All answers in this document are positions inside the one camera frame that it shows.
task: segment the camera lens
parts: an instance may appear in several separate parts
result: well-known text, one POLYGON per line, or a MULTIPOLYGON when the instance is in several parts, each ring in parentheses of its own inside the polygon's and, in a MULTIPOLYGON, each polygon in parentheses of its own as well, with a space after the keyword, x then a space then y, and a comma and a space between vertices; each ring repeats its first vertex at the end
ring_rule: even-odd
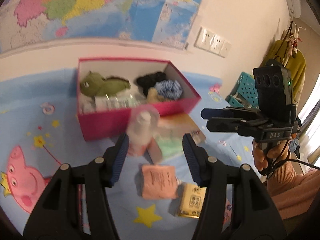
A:
POLYGON ((278 87, 280 84, 280 79, 278 76, 273 76, 273 84, 275 85, 275 87, 278 87))
POLYGON ((270 77, 269 77, 269 75, 267 75, 267 74, 263 75, 263 83, 265 84, 266 87, 270 86, 270 77))
POLYGON ((259 76, 257 76, 256 78, 257 84, 260 85, 261 84, 261 78, 259 76))

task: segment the green stuffed dinosaur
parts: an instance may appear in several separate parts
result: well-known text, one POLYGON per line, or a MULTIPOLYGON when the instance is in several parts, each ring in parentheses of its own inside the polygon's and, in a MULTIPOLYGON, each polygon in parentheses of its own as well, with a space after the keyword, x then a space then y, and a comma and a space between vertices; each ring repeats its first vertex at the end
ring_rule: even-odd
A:
POLYGON ((105 79, 99 73, 91 71, 80 83, 80 91, 87 97, 115 96, 118 92, 130 87, 130 83, 126 79, 120 77, 105 79))

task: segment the pink pacifier print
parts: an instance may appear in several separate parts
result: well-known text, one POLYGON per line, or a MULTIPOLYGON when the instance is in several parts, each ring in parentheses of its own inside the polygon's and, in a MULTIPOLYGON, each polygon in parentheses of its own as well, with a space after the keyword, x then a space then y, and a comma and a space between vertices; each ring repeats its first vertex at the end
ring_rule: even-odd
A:
POLYGON ((42 108, 42 112, 46 115, 51 115, 54 113, 54 106, 53 105, 50 105, 48 102, 46 103, 43 103, 41 106, 42 108))

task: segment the clear bottle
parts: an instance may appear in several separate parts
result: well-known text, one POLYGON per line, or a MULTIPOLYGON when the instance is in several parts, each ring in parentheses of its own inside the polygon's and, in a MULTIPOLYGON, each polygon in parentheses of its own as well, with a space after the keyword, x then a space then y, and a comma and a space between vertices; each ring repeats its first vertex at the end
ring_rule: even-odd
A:
POLYGON ((133 113, 127 128, 129 156, 139 157, 145 153, 157 127, 158 119, 159 113, 155 108, 151 111, 142 110, 137 114, 133 113))

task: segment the world map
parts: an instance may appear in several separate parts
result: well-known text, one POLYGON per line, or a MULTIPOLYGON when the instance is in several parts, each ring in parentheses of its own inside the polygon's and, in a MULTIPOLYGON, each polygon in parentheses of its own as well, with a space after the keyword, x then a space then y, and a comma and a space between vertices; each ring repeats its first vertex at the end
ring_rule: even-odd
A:
POLYGON ((201 0, 5 0, 0 53, 61 38, 108 37, 183 49, 201 0))

